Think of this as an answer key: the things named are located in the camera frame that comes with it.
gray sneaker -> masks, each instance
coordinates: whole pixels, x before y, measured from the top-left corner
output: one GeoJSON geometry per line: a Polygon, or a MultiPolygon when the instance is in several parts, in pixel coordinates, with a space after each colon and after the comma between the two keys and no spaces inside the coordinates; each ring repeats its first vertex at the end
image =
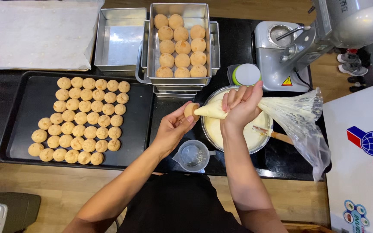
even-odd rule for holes
{"type": "Polygon", "coordinates": [[[338,66],[339,71],[342,73],[348,73],[352,76],[363,76],[368,72],[368,69],[361,66],[359,62],[344,63],[338,66]]]}
{"type": "Polygon", "coordinates": [[[358,55],[350,53],[339,54],[337,58],[340,63],[355,62],[356,60],[359,60],[358,55]]]}

stand mixer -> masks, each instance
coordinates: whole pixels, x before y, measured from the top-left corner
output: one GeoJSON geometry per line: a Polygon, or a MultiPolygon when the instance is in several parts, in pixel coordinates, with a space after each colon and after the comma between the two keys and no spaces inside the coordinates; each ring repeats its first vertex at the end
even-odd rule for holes
{"type": "Polygon", "coordinates": [[[308,92],[308,65],[333,47],[373,43],[373,0],[312,0],[310,26],[264,21],[257,25],[256,59],[264,91],[308,92]]]}

wooden spatula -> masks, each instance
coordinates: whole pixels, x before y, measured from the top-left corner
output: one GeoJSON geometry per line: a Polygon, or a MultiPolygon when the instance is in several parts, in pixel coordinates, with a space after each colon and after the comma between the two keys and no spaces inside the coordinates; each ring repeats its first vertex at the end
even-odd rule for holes
{"type": "MultiPolygon", "coordinates": [[[[267,136],[269,135],[267,129],[263,129],[263,128],[260,128],[260,127],[254,126],[254,125],[253,125],[253,128],[254,128],[255,130],[259,131],[260,133],[263,133],[263,134],[265,134],[265,135],[267,135],[267,136]]],[[[270,137],[275,138],[275,139],[278,139],[278,140],[282,140],[283,142],[287,142],[288,144],[293,145],[293,142],[291,141],[291,139],[290,139],[289,136],[287,136],[287,135],[280,134],[280,133],[276,133],[276,132],[273,131],[273,132],[270,134],[270,137]]]]}

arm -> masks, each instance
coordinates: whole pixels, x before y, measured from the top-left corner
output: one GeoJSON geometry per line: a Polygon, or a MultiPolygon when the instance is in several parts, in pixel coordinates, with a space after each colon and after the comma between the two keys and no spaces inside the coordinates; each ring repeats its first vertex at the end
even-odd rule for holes
{"type": "Polygon", "coordinates": [[[224,95],[223,109],[229,112],[220,121],[225,167],[231,196],[242,225],[258,233],[284,233],[287,230],[251,162],[243,135],[244,126],[261,112],[257,104],[263,95],[262,86],[262,82],[257,82],[254,87],[240,87],[238,92],[232,90],[224,95]]]}
{"type": "Polygon", "coordinates": [[[158,163],[178,145],[183,135],[194,125],[194,118],[184,118],[187,102],[165,116],[155,140],[118,177],[100,189],[77,213],[64,230],[69,232],[104,232],[126,208],[148,180],[158,163]]]}

plastic measuring jug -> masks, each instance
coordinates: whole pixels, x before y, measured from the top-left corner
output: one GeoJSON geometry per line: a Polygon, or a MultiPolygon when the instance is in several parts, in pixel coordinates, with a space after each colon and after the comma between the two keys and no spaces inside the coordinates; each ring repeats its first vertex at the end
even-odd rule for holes
{"type": "Polygon", "coordinates": [[[213,155],[215,151],[208,151],[204,143],[188,140],[179,147],[178,153],[172,159],[188,172],[199,172],[208,165],[210,156],[213,155]]]}

